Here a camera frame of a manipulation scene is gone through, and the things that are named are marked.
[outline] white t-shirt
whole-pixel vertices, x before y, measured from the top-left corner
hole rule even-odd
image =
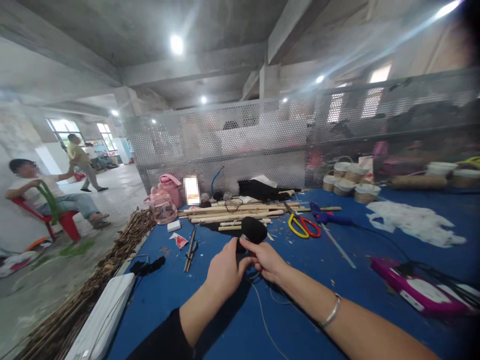
[[[54,198],[65,195],[65,193],[60,190],[59,186],[57,185],[57,181],[59,181],[58,175],[39,175],[37,178],[19,177],[18,180],[10,186],[10,189],[20,189],[22,186],[28,184],[33,180],[43,180],[50,189],[50,192]],[[25,191],[22,195],[22,198],[24,198],[28,202],[29,206],[36,209],[38,209],[47,202],[47,199],[45,199],[45,197],[36,187],[31,187],[27,191]]]
[[[83,150],[88,154],[88,157],[90,158],[90,160],[99,157],[93,147],[87,146]]]

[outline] window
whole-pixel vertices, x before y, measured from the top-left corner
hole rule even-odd
[[[343,83],[337,86],[337,88],[344,88],[349,86],[350,83]],[[330,111],[328,112],[327,123],[337,123],[340,118],[340,111],[342,110],[342,103],[344,102],[344,93],[336,93],[331,96]]]
[[[112,136],[112,133],[110,132],[109,126],[107,124],[102,124],[99,122],[97,122],[96,125],[98,126],[98,130],[100,130],[101,137],[103,138],[103,141],[105,141],[108,151],[117,150],[115,148],[114,138]]]
[[[384,82],[389,78],[390,68],[392,64],[385,65],[374,72],[371,73],[369,83],[380,83]],[[382,94],[384,92],[383,87],[375,87],[368,90],[367,97],[365,100],[365,105],[363,106],[363,111],[361,113],[362,118],[370,118],[377,115],[377,110],[380,105],[380,100],[382,99]]]
[[[46,119],[48,125],[50,125],[50,129],[55,134],[56,138],[61,144],[61,147],[66,150],[67,146],[70,144],[69,141],[69,134],[75,134],[80,138],[80,144],[84,143],[84,138],[80,133],[79,127],[75,123],[75,121],[70,120],[54,120],[54,119]]]

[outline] metal mesh fence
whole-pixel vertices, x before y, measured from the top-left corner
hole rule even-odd
[[[480,71],[469,69],[154,113],[125,120],[147,192],[162,174],[197,175],[200,190],[238,194],[237,180],[265,175],[280,187],[315,187],[348,155],[373,155],[375,172],[475,152]]]

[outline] blue hose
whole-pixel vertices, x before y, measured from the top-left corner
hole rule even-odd
[[[211,197],[212,197],[212,198],[214,197],[214,181],[215,181],[215,179],[217,178],[217,176],[220,174],[220,172],[222,171],[222,169],[223,169],[224,167],[225,167],[225,165],[222,166],[222,167],[220,168],[220,170],[218,170],[218,172],[216,173],[216,175],[213,177],[213,180],[211,181]]]

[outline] silver bracelet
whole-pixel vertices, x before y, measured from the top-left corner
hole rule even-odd
[[[326,327],[328,324],[330,324],[335,319],[335,315],[337,314],[337,311],[339,310],[340,300],[342,300],[342,297],[340,295],[338,295],[337,293],[335,293],[335,296],[336,296],[335,307],[333,308],[333,311],[331,312],[331,314],[326,318],[325,322],[320,324],[322,328]]]

